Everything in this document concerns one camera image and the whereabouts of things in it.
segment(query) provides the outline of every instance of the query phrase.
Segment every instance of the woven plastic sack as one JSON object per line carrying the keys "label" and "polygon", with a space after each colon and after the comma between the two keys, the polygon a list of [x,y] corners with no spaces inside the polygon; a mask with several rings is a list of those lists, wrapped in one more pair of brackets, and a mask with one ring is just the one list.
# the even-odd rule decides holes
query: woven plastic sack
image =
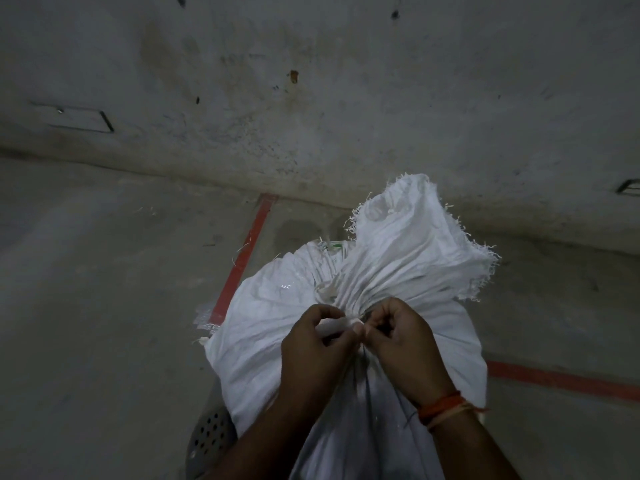
{"label": "woven plastic sack", "polygon": [[[280,343],[315,303],[346,313],[323,320],[328,335],[368,307],[396,296],[431,326],[454,384],[485,404],[486,364],[464,307],[497,256],[468,239],[441,205],[426,175],[405,175],[354,211],[355,241],[305,244],[265,265],[236,291],[220,329],[206,343],[239,435],[274,398]],[[364,347],[313,427],[292,478],[444,478],[435,446],[412,405],[394,389]]]}

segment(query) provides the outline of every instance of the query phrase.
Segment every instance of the red floor line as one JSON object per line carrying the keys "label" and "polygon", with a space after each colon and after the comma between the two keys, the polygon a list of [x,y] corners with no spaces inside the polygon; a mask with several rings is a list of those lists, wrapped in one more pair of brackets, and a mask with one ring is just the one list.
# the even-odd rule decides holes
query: red floor line
{"label": "red floor line", "polygon": [[216,306],[213,307],[209,323],[222,325],[222,322],[224,322],[225,317],[227,316],[229,304],[231,303],[231,298],[234,297],[234,293],[236,293],[238,286],[240,286],[240,280],[242,279],[244,269],[249,263],[249,258],[251,257],[255,243],[258,241],[258,236],[260,236],[262,226],[264,225],[265,220],[267,220],[267,215],[269,215],[271,207],[277,200],[278,196],[273,194],[262,194],[260,196],[260,208],[258,208],[258,212],[255,215],[251,229],[246,235],[244,245],[236,257],[236,263],[233,268],[231,268],[231,272],[225,282],[225,286],[220,292]]}
{"label": "red floor line", "polygon": [[[244,269],[249,263],[249,258],[251,257],[255,244],[258,241],[262,226],[267,220],[267,216],[269,215],[269,211],[273,204],[277,200],[278,196],[274,194],[261,195],[260,208],[258,208],[258,212],[255,215],[251,229],[244,240],[244,245],[236,258],[236,263],[233,268],[231,268],[227,282],[222,288],[222,292],[220,293],[220,297],[218,297],[216,306],[213,307],[209,323],[221,325],[222,322],[224,322],[225,317],[227,316],[229,304],[231,303],[231,298],[234,297],[238,286],[240,286],[240,280],[242,279]],[[635,401],[640,403],[640,387],[635,385],[574,376],[563,372],[532,369],[523,365],[496,362],[494,360],[488,360],[486,363],[490,377],[509,379],[512,381],[535,384],[555,389],[564,389],[573,392],[581,392],[588,395],[614,397],[625,401]]]}
{"label": "red floor line", "polygon": [[510,379],[554,389],[640,402],[640,387],[632,384],[574,376],[563,372],[531,369],[514,363],[488,360],[486,364],[489,369],[489,376],[494,378]]}

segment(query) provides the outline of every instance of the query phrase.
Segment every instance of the gray floor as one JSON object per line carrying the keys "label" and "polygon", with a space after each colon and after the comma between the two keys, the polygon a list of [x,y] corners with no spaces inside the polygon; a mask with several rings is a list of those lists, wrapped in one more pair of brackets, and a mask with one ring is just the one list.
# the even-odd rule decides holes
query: gray floor
{"label": "gray floor", "polygon": [[[213,382],[194,310],[220,292],[259,196],[9,159],[0,183],[0,476],[180,478]],[[348,217],[279,200],[245,277],[345,238]],[[487,356],[640,380],[640,260],[482,239],[504,258],[467,304]],[[487,425],[524,478],[640,477],[637,403],[496,379],[488,395]]]}

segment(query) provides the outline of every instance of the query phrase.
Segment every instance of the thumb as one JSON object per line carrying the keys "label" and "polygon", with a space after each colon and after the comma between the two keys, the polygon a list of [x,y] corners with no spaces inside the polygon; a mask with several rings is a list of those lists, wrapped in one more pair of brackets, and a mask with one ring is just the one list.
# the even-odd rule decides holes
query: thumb
{"label": "thumb", "polygon": [[391,343],[391,339],[385,337],[377,328],[373,328],[371,325],[364,325],[363,342],[373,354],[379,356],[382,353],[382,349]]}
{"label": "thumb", "polygon": [[331,350],[332,355],[343,362],[347,360],[360,346],[360,337],[352,329],[342,332],[340,337],[334,340],[327,348]]}

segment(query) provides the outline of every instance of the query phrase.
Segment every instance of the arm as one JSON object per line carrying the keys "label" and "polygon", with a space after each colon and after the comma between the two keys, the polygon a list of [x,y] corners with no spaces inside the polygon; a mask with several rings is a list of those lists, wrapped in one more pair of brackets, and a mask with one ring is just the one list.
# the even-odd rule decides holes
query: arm
{"label": "arm", "polygon": [[209,480],[289,477],[309,431],[360,346],[360,337],[353,330],[345,331],[329,346],[316,334],[322,318],[343,315],[332,306],[314,305],[293,325],[282,341],[282,375],[276,400],[227,452]]}
{"label": "arm", "polygon": [[[390,330],[384,335],[378,328]],[[428,323],[398,298],[378,304],[364,325],[364,343],[392,384],[416,406],[428,406],[456,390]],[[447,480],[520,477],[471,411],[456,414],[431,434]]]}

